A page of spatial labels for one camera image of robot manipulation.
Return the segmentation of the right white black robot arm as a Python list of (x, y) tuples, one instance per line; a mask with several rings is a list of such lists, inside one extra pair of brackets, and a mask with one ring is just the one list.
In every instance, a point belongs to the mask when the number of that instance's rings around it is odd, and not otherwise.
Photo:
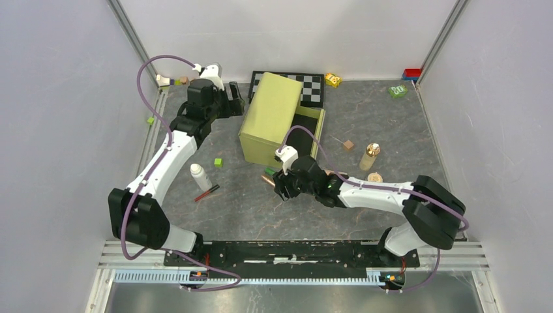
[(393, 266), (422, 246), (450, 250), (467, 226), (465, 205), (435, 179), (420, 175), (414, 182), (377, 183), (338, 173), (328, 174), (310, 156), (275, 160), (274, 191), (287, 201), (308, 194), (326, 207), (369, 208), (403, 216), (405, 223), (382, 235), (376, 255)]

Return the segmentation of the green makeup organizer box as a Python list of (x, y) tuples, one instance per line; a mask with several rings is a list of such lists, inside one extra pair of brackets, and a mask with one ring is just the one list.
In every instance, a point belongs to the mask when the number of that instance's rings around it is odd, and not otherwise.
[(321, 137), (325, 110), (300, 105), (302, 83), (264, 72), (250, 101), (239, 131), (239, 140), (247, 162), (276, 168), (275, 151), (282, 143), (294, 147), (300, 157), (317, 157), (314, 140), (302, 130), (287, 131), (299, 125), (317, 139)]

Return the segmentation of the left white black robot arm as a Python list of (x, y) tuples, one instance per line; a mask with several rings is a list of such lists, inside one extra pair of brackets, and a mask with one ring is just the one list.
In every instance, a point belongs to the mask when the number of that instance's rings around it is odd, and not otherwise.
[(190, 83), (187, 100), (179, 107), (153, 159), (126, 188), (115, 188), (108, 196), (112, 232), (123, 251), (127, 243), (133, 243), (144, 249), (180, 251), (188, 265), (203, 261), (202, 236), (171, 224), (162, 202), (176, 175), (211, 133), (213, 122), (244, 112), (245, 101), (237, 82), (223, 88), (208, 79)]

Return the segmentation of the copper lipstick tube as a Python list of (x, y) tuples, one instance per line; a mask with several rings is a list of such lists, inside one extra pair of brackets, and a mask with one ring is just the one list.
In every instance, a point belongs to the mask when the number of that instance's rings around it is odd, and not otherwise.
[(261, 179), (267, 183), (268, 185), (270, 185), (272, 188), (275, 188), (275, 182), (273, 181), (272, 177), (267, 175), (267, 174), (262, 174), (261, 175)]

